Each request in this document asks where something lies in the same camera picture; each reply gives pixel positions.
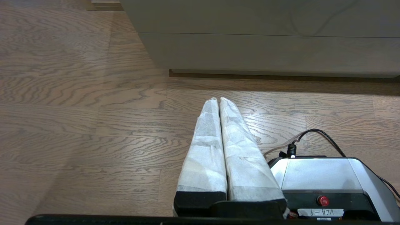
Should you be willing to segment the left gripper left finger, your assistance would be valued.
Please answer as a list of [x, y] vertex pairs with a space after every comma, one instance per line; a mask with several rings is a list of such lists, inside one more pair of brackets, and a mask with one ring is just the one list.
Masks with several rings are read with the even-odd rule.
[[211, 98], [197, 118], [182, 165], [174, 197], [174, 216], [208, 217], [214, 204], [227, 200], [227, 192], [218, 100]]

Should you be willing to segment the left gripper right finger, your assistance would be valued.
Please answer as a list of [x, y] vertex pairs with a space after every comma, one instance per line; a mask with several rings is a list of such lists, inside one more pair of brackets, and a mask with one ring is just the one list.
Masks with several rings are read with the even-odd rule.
[[287, 200], [241, 112], [233, 101], [222, 97], [220, 121], [228, 199], [234, 202], [275, 201], [284, 219], [287, 218]]

